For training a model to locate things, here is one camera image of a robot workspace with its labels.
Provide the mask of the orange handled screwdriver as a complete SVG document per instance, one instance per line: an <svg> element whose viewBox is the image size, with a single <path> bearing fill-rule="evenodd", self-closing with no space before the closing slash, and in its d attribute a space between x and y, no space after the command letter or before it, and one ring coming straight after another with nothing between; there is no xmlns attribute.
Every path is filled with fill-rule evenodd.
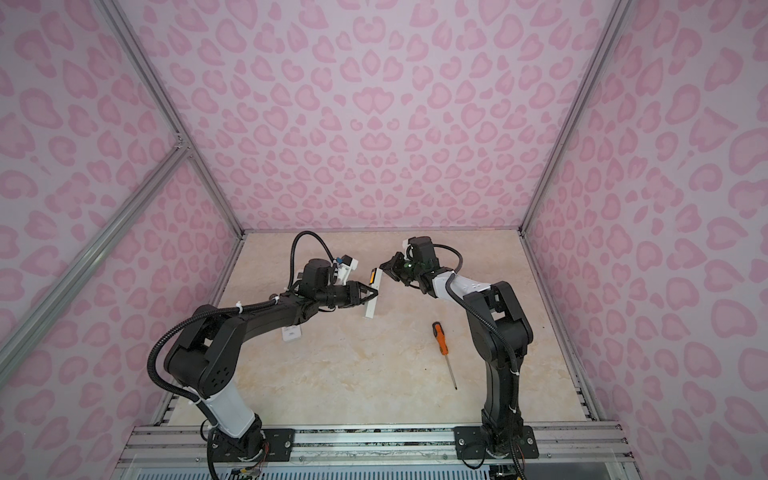
<svg viewBox="0 0 768 480"><path fill-rule="evenodd" d="M454 375L454 372L453 372L453 369L452 369L452 366L451 366L451 363L450 363L449 348L448 348L448 344L447 344L447 340L446 340L446 335L445 335L445 331L444 331L444 329L442 327L442 324L440 322L434 322L432 324L432 332L433 332L433 336L434 336L435 340L437 341L440 353L441 353L442 357L445 360L445 363L446 363L446 366L447 366L447 369L448 369L448 372L449 372L449 376L450 376L452 385L453 385L454 389L457 390L458 389L458 384L456 382L455 375Z"/></svg>

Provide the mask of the long slim white remote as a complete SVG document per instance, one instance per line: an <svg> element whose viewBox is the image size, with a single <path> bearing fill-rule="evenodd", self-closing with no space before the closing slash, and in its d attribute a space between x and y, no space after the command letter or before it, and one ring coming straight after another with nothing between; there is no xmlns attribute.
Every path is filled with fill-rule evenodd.
<svg viewBox="0 0 768 480"><path fill-rule="evenodd" d="M369 281L370 295L368 301L366 302L365 310L365 317L367 319L374 318L382 277L383 271L380 268L375 268L372 270L371 278Z"/></svg>

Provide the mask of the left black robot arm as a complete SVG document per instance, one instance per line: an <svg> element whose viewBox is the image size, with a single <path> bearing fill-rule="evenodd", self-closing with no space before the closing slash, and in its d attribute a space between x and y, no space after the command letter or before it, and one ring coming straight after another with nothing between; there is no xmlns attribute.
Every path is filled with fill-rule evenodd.
<svg viewBox="0 0 768 480"><path fill-rule="evenodd" d="M255 304L203 305L171 327L150 349L146 370L162 390L191 401L210 425L206 460L262 462L270 453L262 421L235 381L243 345L257 336L298 327L318 313L366 305L378 296L371 283L350 279L357 262L327 252L296 269L289 256L286 289Z"/></svg>

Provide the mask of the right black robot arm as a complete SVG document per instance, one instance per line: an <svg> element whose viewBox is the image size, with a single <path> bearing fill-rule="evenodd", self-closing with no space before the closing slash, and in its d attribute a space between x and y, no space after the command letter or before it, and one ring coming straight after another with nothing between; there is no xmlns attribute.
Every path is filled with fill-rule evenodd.
<svg viewBox="0 0 768 480"><path fill-rule="evenodd" d="M463 256L428 236L411 237L380 269L396 282L436 299L450 300L467 316L472 343L484 362L486 398L481 410L484 453L521 466L539 450L520 407L521 370L534 332L512 286L461 275Z"/></svg>

